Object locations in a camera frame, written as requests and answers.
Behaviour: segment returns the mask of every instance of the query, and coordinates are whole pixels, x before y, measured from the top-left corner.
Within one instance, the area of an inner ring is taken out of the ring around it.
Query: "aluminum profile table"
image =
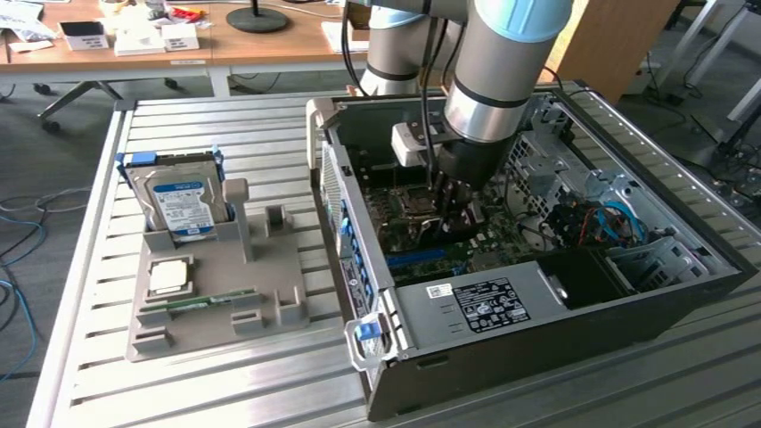
[[[28,426],[733,427],[761,421],[757,278],[652,342],[384,423],[367,421],[307,179],[304,104],[331,95],[339,93],[147,101],[115,113]],[[673,160],[625,119],[594,95],[578,99],[606,127],[636,139],[626,147],[660,162],[658,176],[673,175],[680,185],[681,169],[674,163],[664,169]],[[227,176],[248,179],[248,211],[283,203],[295,214],[312,324],[133,364],[124,354],[144,220],[113,155],[212,144],[225,153]],[[700,186],[678,194],[696,206],[716,203]],[[712,223],[748,235],[748,224],[721,226],[742,220],[716,205]],[[749,239],[744,254],[761,264],[756,236]]]

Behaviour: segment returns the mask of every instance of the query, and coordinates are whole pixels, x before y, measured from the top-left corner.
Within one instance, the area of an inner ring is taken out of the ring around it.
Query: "chair wheel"
[[[41,85],[39,83],[35,84],[35,92],[40,95],[49,95],[51,94],[51,90],[49,90],[49,86],[48,85]]]
[[[165,78],[164,86],[176,91],[177,88],[180,87],[180,84],[177,83],[177,80],[175,80],[173,78]]]
[[[59,122],[43,122],[43,129],[48,134],[57,134],[61,130],[61,124]]]

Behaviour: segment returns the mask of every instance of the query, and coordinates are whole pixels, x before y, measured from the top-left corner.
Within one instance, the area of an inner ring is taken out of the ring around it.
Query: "motherboard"
[[[474,201],[484,221],[470,229],[470,235],[452,243],[426,239],[425,232],[436,229],[438,217],[425,185],[376,187],[364,195],[397,286],[509,266],[541,250],[524,239],[496,182],[485,186]]]

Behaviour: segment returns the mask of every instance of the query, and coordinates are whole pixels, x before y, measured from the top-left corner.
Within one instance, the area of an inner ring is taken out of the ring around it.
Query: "wall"
[[[737,4],[725,4],[713,13],[712,19],[706,28],[718,33],[722,30],[724,24],[733,17],[740,9]],[[688,7],[682,16],[693,20],[700,13],[700,7]],[[742,27],[737,30],[733,37],[734,43],[741,45],[745,49],[761,55],[761,16],[750,14],[742,23]]]

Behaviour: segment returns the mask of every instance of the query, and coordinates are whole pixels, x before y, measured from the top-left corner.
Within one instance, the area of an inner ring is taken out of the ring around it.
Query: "desk lamp base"
[[[259,8],[259,14],[255,14],[252,7],[244,7],[227,14],[231,27],[247,33],[279,31],[288,26],[288,22],[288,17],[272,9]]]

